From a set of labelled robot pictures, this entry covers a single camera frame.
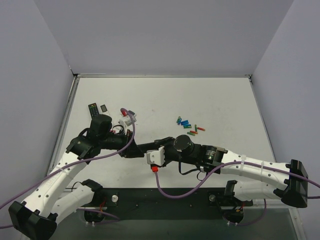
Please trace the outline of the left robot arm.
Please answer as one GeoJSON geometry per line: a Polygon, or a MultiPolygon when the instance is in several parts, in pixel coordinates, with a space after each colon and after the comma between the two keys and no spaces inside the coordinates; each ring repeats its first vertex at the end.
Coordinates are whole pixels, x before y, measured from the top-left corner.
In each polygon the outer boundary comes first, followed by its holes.
{"type": "Polygon", "coordinates": [[[103,199],[103,187],[87,179],[71,193],[61,197],[69,183],[93,160],[99,159],[102,150],[129,156],[136,147],[135,132],[129,130],[136,122],[128,111],[119,122],[122,128],[112,131],[112,118],[98,114],[90,126],[73,138],[51,173],[33,187],[33,192],[22,202],[14,201],[9,209],[13,227],[31,240],[48,240],[58,224],[78,208],[90,204],[96,206],[103,199]]]}

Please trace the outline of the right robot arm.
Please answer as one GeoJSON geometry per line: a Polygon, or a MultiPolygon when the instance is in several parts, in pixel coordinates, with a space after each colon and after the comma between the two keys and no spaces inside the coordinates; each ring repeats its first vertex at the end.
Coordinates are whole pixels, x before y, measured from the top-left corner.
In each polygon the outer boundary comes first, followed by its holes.
{"type": "Polygon", "coordinates": [[[253,199],[275,199],[295,207],[308,206],[308,174],[299,160],[289,163],[269,162],[236,154],[225,148],[192,142],[188,135],[167,137],[147,143],[142,151],[147,163],[165,167],[171,162],[194,165],[210,174],[244,177],[228,180],[224,195],[241,202],[253,199]]]}

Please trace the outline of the slim white remote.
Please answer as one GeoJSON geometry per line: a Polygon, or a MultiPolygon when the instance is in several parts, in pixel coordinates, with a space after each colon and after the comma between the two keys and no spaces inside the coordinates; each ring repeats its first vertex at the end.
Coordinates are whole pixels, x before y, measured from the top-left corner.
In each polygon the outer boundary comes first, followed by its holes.
{"type": "Polygon", "coordinates": [[[102,113],[103,115],[111,116],[105,104],[101,105],[101,106],[100,106],[100,109],[101,109],[101,113],[102,113]]]}

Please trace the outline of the black multi-button remote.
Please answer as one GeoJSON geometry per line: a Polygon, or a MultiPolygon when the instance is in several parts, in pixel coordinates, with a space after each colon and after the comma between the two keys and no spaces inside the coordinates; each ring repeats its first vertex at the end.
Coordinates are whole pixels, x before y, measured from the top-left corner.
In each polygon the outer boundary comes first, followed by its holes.
{"type": "Polygon", "coordinates": [[[98,116],[99,113],[99,109],[96,103],[91,103],[88,105],[88,110],[89,110],[89,114],[90,117],[93,119],[94,117],[98,116]]]}

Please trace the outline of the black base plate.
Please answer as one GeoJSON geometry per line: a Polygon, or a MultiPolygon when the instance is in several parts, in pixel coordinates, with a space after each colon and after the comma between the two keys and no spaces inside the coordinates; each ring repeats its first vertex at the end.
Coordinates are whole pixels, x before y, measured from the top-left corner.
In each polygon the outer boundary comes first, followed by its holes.
{"type": "Polygon", "coordinates": [[[227,210],[243,216],[241,207],[253,202],[224,195],[223,187],[199,188],[181,199],[163,196],[157,188],[103,188],[84,205],[121,220],[215,220],[227,210]]]}

